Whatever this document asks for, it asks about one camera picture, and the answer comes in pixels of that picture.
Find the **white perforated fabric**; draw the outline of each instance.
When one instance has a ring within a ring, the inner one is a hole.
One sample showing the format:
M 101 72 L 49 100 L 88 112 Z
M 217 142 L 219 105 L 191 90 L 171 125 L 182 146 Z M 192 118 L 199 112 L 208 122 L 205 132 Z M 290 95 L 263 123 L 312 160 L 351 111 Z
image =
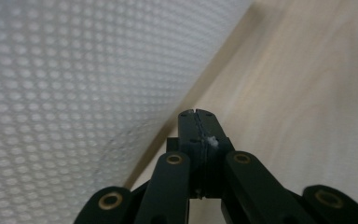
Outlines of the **white perforated fabric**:
M 249 1 L 0 1 L 0 223 L 120 186 Z

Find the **curved white surface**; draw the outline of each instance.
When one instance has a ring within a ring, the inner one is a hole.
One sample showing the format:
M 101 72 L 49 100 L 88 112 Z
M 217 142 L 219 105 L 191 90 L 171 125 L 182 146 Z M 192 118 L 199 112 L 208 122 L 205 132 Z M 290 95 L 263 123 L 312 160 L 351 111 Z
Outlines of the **curved white surface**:
M 122 185 L 249 1 L 0 1 L 0 223 Z

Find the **light wood surface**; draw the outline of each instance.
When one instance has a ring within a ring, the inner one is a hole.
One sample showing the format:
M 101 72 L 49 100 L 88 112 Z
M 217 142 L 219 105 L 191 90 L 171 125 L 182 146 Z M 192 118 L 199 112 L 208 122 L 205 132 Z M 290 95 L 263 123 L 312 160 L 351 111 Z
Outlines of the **light wood surface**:
M 255 1 L 231 40 L 178 111 L 215 113 L 288 189 L 324 184 L 358 202 L 358 0 Z M 219 204 L 192 202 L 190 223 L 225 223 Z

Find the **screw hole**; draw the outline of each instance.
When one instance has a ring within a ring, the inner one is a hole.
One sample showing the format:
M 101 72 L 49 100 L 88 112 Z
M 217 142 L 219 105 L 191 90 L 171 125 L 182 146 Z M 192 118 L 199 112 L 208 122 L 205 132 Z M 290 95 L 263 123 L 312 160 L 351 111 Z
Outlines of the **screw hole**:
M 333 208 L 341 208 L 344 205 L 344 202 L 342 202 L 342 200 L 336 194 L 327 192 L 322 189 L 316 191 L 315 197 L 320 203 Z
M 182 163 L 182 157 L 180 157 L 178 155 L 171 155 L 171 156 L 167 157 L 167 163 L 172 164 L 172 165 L 180 164 L 180 163 Z
M 284 216 L 282 218 L 282 223 L 284 224 L 298 224 L 298 220 L 296 217 L 293 217 L 293 216 Z
M 118 207 L 123 201 L 123 196 L 118 192 L 111 192 L 105 194 L 100 201 L 98 201 L 98 205 L 103 210 L 110 210 Z
M 247 163 L 251 162 L 251 159 L 245 154 L 236 154 L 234 156 L 234 161 L 236 161 L 238 163 L 242 163 L 242 164 L 247 164 Z

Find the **metal screw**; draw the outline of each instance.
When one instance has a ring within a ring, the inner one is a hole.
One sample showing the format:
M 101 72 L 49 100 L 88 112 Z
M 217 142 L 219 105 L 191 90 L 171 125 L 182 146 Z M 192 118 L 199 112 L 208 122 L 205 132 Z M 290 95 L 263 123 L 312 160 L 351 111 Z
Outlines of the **metal screw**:
M 123 202 L 123 196 L 116 191 L 105 194 L 100 201 L 98 201 L 98 205 L 103 210 L 110 210 L 118 207 Z
M 327 192 L 322 189 L 316 191 L 315 198 L 320 203 L 334 208 L 341 208 L 344 205 L 342 199 L 340 199 L 336 194 Z
M 242 163 L 242 164 L 247 164 L 247 163 L 251 162 L 251 158 L 249 158 L 245 154 L 236 154 L 234 156 L 234 161 L 236 161 L 238 163 Z
M 180 164 L 182 163 L 182 160 L 183 160 L 182 157 L 179 155 L 171 155 L 167 157 L 167 163 L 172 165 Z

